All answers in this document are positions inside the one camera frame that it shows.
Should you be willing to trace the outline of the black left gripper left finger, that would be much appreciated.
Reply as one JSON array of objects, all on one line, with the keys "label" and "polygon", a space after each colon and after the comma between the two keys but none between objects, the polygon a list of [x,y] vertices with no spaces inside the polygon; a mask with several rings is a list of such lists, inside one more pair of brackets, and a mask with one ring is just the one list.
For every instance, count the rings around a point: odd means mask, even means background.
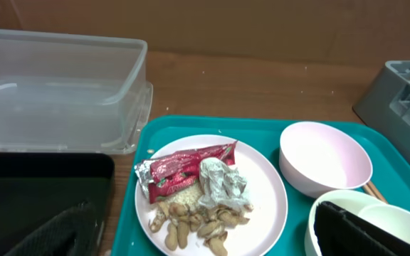
[{"label": "black left gripper left finger", "polygon": [[52,217],[10,249],[6,256],[94,255],[97,232],[95,206],[83,201]]}]

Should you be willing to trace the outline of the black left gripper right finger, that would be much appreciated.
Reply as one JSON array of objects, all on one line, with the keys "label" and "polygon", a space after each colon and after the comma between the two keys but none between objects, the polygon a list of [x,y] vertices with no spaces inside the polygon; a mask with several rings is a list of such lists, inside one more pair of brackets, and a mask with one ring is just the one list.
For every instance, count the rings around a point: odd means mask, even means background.
[{"label": "black left gripper right finger", "polygon": [[314,233],[322,256],[410,255],[410,243],[331,201],[316,207]]}]

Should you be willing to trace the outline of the pale green bowl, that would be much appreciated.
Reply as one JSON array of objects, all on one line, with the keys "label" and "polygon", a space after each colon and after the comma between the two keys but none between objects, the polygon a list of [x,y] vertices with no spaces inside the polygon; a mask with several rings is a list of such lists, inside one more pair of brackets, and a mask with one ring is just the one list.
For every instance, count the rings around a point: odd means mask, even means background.
[{"label": "pale green bowl", "polygon": [[314,223],[315,223],[315,211],[319,203],[323,201],[331,201],[334,204],[348,210],[355,215],[361,211],[366,206],[370,205],[379,205],[379,204],[388,204],[378,200],[375,197],[368,196],[365,193],[357,191],[348,191],[348,190],[338,190],[331,191],[320,196],[313,203],[312,208],[310,209],[307,230],[305,232],[305,253],[307,255],[319,256],[322,255],[320,252],[319,245],[317,243],[317,237],[314,233]]}]

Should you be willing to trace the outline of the red snack wrapper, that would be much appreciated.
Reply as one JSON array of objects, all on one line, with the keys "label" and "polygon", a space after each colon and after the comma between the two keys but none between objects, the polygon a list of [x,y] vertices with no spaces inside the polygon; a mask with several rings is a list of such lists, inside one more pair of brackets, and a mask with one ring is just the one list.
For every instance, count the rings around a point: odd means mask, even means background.
[{"label": "red snack wrapper", "polygon": [[154,159],[145,159],[135,166],[142,192],[151,204],[163,201],[199,181],[199,164],[217,158],[227,165],[235,164],[237,142],[199,149],[185,149]]}]

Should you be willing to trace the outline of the white tissue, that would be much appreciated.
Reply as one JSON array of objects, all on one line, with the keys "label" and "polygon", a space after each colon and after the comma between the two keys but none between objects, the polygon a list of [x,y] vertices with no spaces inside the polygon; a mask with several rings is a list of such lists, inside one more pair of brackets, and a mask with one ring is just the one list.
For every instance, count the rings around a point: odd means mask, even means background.
[{"label": "white tissue", "polygon": [[230,167],[215,157],[204,159],[199,164],[199,183],[203,191],[199,204],[208,209],[227,206],[242,211],[251,205],[246,192],[247,179],[236,167]]}]

